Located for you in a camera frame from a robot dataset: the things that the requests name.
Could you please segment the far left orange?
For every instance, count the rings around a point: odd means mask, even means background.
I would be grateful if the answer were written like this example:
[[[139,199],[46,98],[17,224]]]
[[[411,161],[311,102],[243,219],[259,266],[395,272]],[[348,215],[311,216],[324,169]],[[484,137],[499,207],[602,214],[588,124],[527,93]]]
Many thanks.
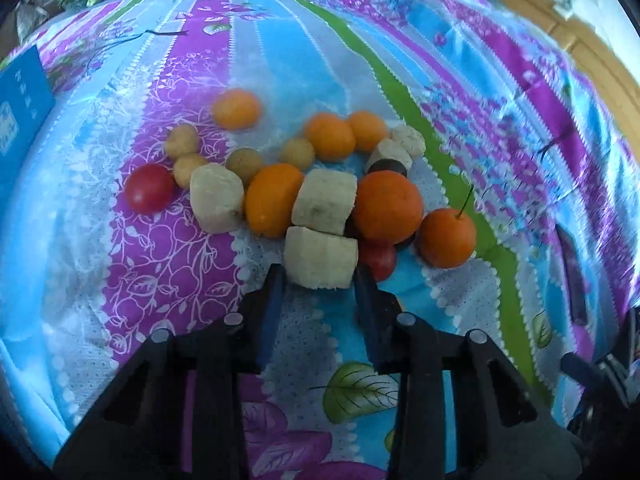
[[[254,127],[262,118],[262,101],[254,92],[234,88],[222,92],[212,106],[214,123],[229,131]]]

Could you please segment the orange back right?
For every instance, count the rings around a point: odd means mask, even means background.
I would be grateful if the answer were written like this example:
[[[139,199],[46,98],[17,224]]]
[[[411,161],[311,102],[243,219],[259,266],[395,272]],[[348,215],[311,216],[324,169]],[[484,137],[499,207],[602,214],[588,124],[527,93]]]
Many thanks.
[[[386,122],[368,110],[356,110],[348,116],[347,122],[355,136],[357,152],[371,153],[382,140],[388,137]]]

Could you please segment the banana chunk back right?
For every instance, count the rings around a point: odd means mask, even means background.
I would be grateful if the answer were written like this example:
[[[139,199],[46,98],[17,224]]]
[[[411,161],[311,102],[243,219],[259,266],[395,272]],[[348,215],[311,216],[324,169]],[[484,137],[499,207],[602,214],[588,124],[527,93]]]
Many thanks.
[[[366,163],[366,170],[379,162],[380,160],[393,160],[398,162],[408,172],[412,167],[412,158],[409,153],[396,141],[392,139],[384,139],[378,142]]]

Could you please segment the wooden headboard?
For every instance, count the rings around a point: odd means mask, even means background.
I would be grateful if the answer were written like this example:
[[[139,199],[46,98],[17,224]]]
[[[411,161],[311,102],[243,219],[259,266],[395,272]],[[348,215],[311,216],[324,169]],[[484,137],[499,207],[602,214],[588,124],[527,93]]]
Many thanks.
[[[618,0],[500,0],[546,32],[593,82],[639,154],[639,34]]]

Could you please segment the dark plum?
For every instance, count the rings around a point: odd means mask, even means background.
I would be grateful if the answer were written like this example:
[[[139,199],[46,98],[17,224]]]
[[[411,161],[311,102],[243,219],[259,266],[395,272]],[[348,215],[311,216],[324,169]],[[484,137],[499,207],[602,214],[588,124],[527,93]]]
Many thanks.
[[[367,174],[378,171],[393,171],[395,174],[401,174],[407,177],[408,170],[402,162],[398,162],[396,159],[382,158],[374,162],[367,169]]]

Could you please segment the banana chunk far back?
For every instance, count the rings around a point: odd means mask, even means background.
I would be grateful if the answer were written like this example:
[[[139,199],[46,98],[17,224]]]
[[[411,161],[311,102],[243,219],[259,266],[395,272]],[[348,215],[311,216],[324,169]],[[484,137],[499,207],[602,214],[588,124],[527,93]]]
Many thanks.
[[[398,143],[412,159],[422,157],[426,151],[425,140],[420,131],[402,124],[390,130],[390,138]]]

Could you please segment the red tomato far left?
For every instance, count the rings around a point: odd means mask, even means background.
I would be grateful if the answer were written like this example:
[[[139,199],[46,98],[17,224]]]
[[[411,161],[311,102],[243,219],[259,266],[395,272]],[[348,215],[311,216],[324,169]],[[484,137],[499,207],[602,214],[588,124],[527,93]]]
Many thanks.
[[[175,194],[171,172],[159,164],[146,164],[134,170],[125,181],[125,200],[137,214],[156,214],[164,210]]]

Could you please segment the banana chunk left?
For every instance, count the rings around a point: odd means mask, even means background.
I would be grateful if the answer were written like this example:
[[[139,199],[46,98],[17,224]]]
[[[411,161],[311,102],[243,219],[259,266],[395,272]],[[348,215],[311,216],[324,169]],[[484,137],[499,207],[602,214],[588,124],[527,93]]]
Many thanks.
[[[243,182],[225,166],[210,162],[192,172],[190,204],[204,232],[222,234],[239,229],[243,203]]]

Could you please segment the longan back left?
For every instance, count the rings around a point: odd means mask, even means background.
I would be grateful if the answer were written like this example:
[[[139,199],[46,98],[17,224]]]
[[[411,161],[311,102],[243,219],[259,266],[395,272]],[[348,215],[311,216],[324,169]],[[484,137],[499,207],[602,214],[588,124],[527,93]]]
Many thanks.
[[[189,124],[180,124],[171,129],[164,142],[164,151],[171,160],[200,151],[198,130]]]

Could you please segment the orange back middle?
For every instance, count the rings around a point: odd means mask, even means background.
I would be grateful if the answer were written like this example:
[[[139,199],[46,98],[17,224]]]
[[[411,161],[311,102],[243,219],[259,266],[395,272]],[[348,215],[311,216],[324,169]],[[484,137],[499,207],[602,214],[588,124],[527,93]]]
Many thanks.
[[[349,123],[332,113],[314,114],[303,126],[303,134],[322,162],[340,162],[356,148],[356,138]]]

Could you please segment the oval orange kumquat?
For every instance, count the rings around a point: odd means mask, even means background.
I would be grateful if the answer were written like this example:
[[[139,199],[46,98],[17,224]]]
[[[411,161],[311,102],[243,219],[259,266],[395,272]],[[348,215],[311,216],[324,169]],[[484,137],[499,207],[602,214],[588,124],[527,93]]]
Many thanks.
[[[255,235],[280,238],[285,234],[304,177],[298,168],[285,162],[258,171],[244,200],[246,222]]]

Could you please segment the banana chunk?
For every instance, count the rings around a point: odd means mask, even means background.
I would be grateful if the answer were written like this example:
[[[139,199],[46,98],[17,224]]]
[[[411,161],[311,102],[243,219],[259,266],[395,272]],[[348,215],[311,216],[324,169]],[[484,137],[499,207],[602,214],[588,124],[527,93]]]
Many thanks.
[[[380,160],[393,160],[398,162],[408,172],[412,167],[412,158],[409,153],[396,141],[392,139],[384,139],[378,142],[366,163],[366,170],[379,162]]]
[[[239,229],[243,203],[243,182],[225,166],[210,162],[192,172],[190,204],[204,232],[222,234]]]
[[[288,280],[308,289],[348,289],[358,263],[353,238],[291,226],[286,231],[283,266]]]
[[[348,172],[317,168],[306,175],[293,211],[294,226],[343,236],[355,206],[357,178]]]
[[[420,131],[402,124],[390,130],[390,138],[398,143],[412,159],[422,157],[426,151],[425,140]]]

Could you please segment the banana chunk centre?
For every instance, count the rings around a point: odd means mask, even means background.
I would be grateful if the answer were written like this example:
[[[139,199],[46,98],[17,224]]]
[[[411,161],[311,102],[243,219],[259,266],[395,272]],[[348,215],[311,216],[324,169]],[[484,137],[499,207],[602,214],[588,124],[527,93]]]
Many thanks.
[[[294,226],[343,236],[355,206],[357,178],[348,172],[317,168],[306,175],[293,211]]]

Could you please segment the banana chunk front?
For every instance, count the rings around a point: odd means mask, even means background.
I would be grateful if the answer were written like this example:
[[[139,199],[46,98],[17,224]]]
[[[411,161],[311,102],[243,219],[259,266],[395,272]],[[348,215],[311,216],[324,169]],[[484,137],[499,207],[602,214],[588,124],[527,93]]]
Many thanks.
[[[358,263],[353,238],[291,226],[286,231],[283,266],[288,280],[308,289],[348,289]]]

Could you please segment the longan beside tomato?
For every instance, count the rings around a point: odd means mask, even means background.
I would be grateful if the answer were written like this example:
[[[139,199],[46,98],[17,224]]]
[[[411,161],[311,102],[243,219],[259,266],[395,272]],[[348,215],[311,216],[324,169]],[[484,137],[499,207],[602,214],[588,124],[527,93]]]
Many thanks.
[[[198,153],[190,153],[178,157],[174,162],[174,166],[172,166],[172,174],[178,187],[183,190],[190,188],[193,171],[207,164],[207,159]]]

